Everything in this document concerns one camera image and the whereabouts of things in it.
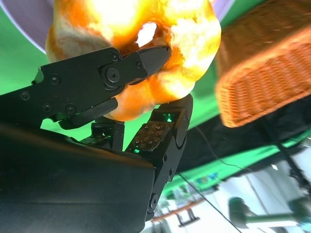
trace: wicker basket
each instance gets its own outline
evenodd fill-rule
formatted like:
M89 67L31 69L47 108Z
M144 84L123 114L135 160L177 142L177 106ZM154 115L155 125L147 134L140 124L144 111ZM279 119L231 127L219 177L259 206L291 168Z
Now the wicker basket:
M268 0L222 35L216 96L238 127L311 94L311 0Z

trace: black screw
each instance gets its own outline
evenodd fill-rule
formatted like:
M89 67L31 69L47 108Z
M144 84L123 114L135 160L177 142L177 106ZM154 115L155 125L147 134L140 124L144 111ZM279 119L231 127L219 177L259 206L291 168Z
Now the black screw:
M75 114L76 111L77 111L77 108L76 108L76 106L74 106L73 104L68 104L68 105L66 106L66 113L67 113L67 114L72 115L72 114Z
M115 52L113 52L111 54L111 58L112 58L112 61L116 62L119 59L119 56Z
M52 110L52 107L51 107L51 105L49 105L48 103L46 103L46 104L43 105L42 110L43 110L45 113L49 113L49 112Z
M137 67L140 69L142 68L142 63L141 62L136 62Z
M23 101L30 100L30 94L29 94L29 92L24 91L23 93L20 94L20 98L21 98Z
M53 84L53 85L58 85L58 84L60 83L60 78L59 78L59 76L58 76L57 74L52 74L52 75L50 76L50 82L51 82L51 84Z
M120 73L117 69L110 68L106 72L107 79L112 83L117 83L120 80Z
M149 212L153 211L156 208L158 201L159 201L159 196L154 193L149 202L149 207L150 207Z

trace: green light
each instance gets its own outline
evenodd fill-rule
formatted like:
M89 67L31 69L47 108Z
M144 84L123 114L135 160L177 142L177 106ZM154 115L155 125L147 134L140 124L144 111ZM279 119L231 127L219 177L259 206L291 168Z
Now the green light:
M167 121L167 122L172 122L172 118L174 117L175 115L174 114L163 114L163 117L164 117L164 120Z

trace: hole in bread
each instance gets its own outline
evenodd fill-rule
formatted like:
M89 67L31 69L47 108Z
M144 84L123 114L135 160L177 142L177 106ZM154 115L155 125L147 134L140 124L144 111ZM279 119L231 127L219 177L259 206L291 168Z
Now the hole in bread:
M145 23L142 26L142 29L138 32L138 39L136 43L139 47L142 47L152 41L156 32L156 24L155 23Z

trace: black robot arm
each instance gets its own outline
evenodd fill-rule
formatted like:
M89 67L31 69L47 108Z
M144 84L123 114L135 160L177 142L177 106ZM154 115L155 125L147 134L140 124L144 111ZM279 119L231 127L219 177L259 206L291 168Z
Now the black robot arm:
M108 48L41 67L32 86L0 96L0 232L143 229L185 148L192 96L154 109L125 151L123 122L101 116L169 54L156 47L121 58ZM46 118L64 129L96 122L77 141L40 129Z

